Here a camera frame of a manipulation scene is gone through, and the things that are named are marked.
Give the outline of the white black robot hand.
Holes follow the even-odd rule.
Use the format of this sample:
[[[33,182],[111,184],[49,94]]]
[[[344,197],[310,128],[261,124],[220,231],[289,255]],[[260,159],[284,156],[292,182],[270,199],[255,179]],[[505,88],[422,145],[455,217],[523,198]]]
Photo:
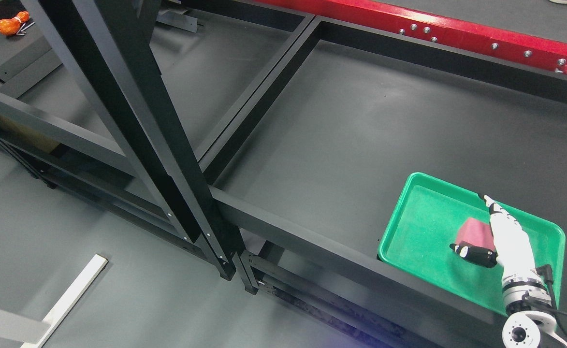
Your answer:
[[[515,279],[541,282],[529,236],[522,225],[493,198],[485,194],[478,196],[489,211],[488,226],[494,247],[491,249],[461,240],[449,245],[451,251],[476,266],[488,269],[501,266],[502,284],[515,282]]]

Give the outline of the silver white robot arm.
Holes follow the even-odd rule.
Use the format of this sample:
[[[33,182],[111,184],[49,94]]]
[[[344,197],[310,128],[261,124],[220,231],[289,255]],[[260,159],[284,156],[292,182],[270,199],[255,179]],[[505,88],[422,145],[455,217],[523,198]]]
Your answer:
[[[552,314],[553,299],[538,275],[510,275],[502,279],[507,314],[501,337],[506,348],[539,348],[542,335],[563,342]]]

